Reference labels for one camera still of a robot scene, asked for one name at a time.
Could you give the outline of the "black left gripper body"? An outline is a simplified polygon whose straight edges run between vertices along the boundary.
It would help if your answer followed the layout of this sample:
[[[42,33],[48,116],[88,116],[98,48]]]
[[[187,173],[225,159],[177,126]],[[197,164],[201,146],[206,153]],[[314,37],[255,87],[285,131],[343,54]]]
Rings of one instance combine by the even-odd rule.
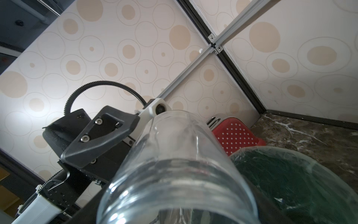
[[[131,147],[134,139],[125,138],[116,145],[90,147],[88,142],[75,142],[60,157],[62,164],[72,167],[92,181],[108,183],[115,175]]]

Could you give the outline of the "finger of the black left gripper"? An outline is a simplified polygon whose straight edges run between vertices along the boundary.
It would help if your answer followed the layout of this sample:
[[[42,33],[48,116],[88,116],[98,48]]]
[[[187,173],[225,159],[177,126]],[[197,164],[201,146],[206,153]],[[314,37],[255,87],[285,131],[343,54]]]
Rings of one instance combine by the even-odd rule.
[[[139,121],[138,115],[105,106],[67,147],[61,162],[83,169],[128,137]]]

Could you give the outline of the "beige lid jar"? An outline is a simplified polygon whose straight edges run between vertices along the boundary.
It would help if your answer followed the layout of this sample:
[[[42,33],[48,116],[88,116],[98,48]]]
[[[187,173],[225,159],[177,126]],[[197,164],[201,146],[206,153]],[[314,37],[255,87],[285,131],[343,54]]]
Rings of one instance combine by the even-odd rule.
[[[110,182],[98,224],[257,224],[247,182],[200,118],[162,113],[147,123]]]

